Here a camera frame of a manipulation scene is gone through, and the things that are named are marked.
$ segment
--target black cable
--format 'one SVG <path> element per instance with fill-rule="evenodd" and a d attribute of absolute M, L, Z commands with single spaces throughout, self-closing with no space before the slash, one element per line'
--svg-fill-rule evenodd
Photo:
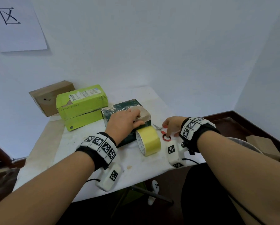
<path fill-rule="evenodd" d="M 88 182 L 88 181 L 93 181 L 93 180 L 96 180 L 96 181 L 100 182 L 100 180 L 97 179 L 97 178 L 89 179 L 89 180 L 87 180 L 86 182 Z"/>
<path fill-rule="evenodd" d="M 196 161 L 194 161 L 194 160 L 191 160 L 191 159 L 187 159 L 187 158 L 182 158 L 182 160 L 190 160 L 190 161 L 192 161 L 192 162 L 194 162 L 194 163 L 196 163 L 196 164 L 199 164 L 198 162 L 196 162 Z"/>
<path fill-rule="evenodd" d="M 232 198 L 245 212 L 247 212 L 251 217 L 253 217 L 256 221 L 258 221 L 261 225 L 266 225 L 263 223 L 258 217 L 256 217 L 252 212 L 250 212 L 244 205 L 242 205 L 236 198 L 233 197 L 227 190 L 226 190 L 228 196 Z"/>

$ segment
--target person's right arm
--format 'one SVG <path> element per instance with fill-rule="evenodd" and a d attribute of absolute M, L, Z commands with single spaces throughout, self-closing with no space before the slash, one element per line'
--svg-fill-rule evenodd
<path fill-rule="evenodd" d="M 167 121 L 169 134 L 185 117 Z M 213 132 L 204 132 L 197 147 L 221 185 L 266 224 L 280 224 L 280 162 Z"/>

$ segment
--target white tablecloth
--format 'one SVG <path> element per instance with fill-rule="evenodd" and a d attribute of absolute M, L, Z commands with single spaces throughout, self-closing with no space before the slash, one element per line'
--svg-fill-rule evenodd
<path fill-rule="evenodd" d="M 109 104 L 111 105 L 124 102 L 130 99 L 137 99 L 138 102 L 140 102 L 141 105 L 151 114 L 152 124 L 155 124 L 157 126 L 161 126 L 162 122 L 167 117 L 174 116 L 174 113 L 172 113 L 168 106 L 159 98 L 156 92 L 148 86 L 132 89 L 121 89 L 108 95 Z M 51 121 L 59 118 L 60 117 L 58 116 L 51 117 Z M 54 159 L 52 160 L 52 158 L 50 158 L 50 160 L 52 161 L 50 163 L 50 166 L 54 165 L 55 163 L 59 162 L 60 160 L 73 153 L 78 144 L 80 144 L 86 137 L 97 132 L 103 132 L 104 130 L 105 125 L 103 120 L 96 121 L 71 132 L 68 132 L 67 129 L 64 128 L 59 147 L 55 154 L 52 153 L 54 155 Z M 166 142 L 162 139 L 161 132 L 157 132 L 159 137 L 161 138 L 162 147 L 161 150 L 156 154 L 150 155 L 148 157 L 143 156 L 139 150 L 136 141 L 118 149 L 117 156 L 113 161 L 121 165 L 123 173 L 119 176 L 119 178 L 116 179 L 113 188 L 108 193 L 126 188 L 128 186 L 137 184 L 139 182 L 165 173 L 168 170 L 174 169 L 174 167 L 172 167 L 168 163 L 166 153 Z M 181 141 L 179 137 L 172 137 L 172 139 Z M 198 163 L 205 162 L 202 155 L 198 153 L 196 153 L 196 155 L 194 156 L 190 156 L 189 153 L 186 152 L 185 157 L 191 158 L 197 161 Z M 195 163 L 187 161 L 187 165 L 195 165 Z M 40 169 L 33 169 L 33 166 L 31 166 L 31 164 L 29 164 L 29 166 L 27 167 L 28 170 L 25 166 L 19 172 L 15 189 L 40 173 Z M 95 171 L 91 175 L 90 179 L 96 178 L 99 175 L 99 173 L 100 170 Z M 21 178 L 21 176 L 23 175 L 26 175 L 29 178 Z M 73 202 L 106 194 L 106 192 L 97 188 L 94 185 L 94 182 L 95 181 L 87 182 L 82 187 L 82 189 L 75 197 Z"/>

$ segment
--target wristband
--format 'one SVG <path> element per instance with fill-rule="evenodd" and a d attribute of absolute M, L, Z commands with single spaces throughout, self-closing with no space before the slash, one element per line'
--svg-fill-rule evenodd
<path fill-rule="evenodd" d="M 204 132 L 211 130 L 220 134 L 212 122 L 202 117 L 187 118 L 183 121 L 181 129 L 179 136 L 184 140 L 183 145 L 189 149 L 190 155 L 195 155 L 195 152 L 199 153 L 197 141 Z"/>
<path fill-rule="evenodd" d="M 114 140 L 108 134 L 100 132 L 88 136 L 76 151 L 83 151 L 88 154 L 94 162 L 94 170 L 97 170 L 100 167 L 108 168 L 116 156 L 117 148 Z"/>

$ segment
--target dark wooden floor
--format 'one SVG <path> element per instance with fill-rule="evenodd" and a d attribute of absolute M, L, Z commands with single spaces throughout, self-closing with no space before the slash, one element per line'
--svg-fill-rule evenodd
<path fill-rule="evenodd" d="M 239 121 L 242 123 L 242 125 L 240 125 L 233 118 L 226 116 L 226 114 L 217 115 L 217 120 L 214 120 L 213 116 L 210 116 L 209 118 L 210 121 L 216 124 L 216 127 L 220 130 L 223 136 L 235 137 L 241 140 L 246 140 L 245 137 L 249 135 L 263 136 L 262 134 L 258 134 L 252 127 L 249 130 L 244 128 L 244 122 Z M 280 145 L 276 143 L 275 145 L 280 150 Z M 118 208 L 112 222 L 119 222 L 120 224 L 183 224 L 180 196 L 189 169 L 189 167 L 186 167 L 171 170 L 153 178 L 159 183 L 159 194 L 174 200 L 175 203 L 173 206 L 169 207 L 166 202 L 159 199 L 156 199 L 154 204 L 149 206 L 147 204 L 148 197 L 142 196 L 139 199 Z M 0 200 L 12 191 L 18 170 L 19 169 L 12 169 L 8 173 L 0 175 Z M 145 182 L 148 188 L 150 187 L 151 181 L 152 179 Z M 79 221 L 85 222 L 85 219 L 87 220 L 91 218 L 90 213 L 94 213 L 98 216 L 101 212 L 101 215 L 104 215 L 104 218 L 107 218 L 110 216 L 108 213 L 111 213 L 114 208 L 114 204 L 112 204 L 114 201 L 114 194 L 107 194 L 105 196 L 72 203 L 58 224 L 65 224 L 70 220 L 75 223 L 78 223 Z M 107 205 L 112 205 L 112 207 L 110 207 L 111 210 L 106 210 Z"/>

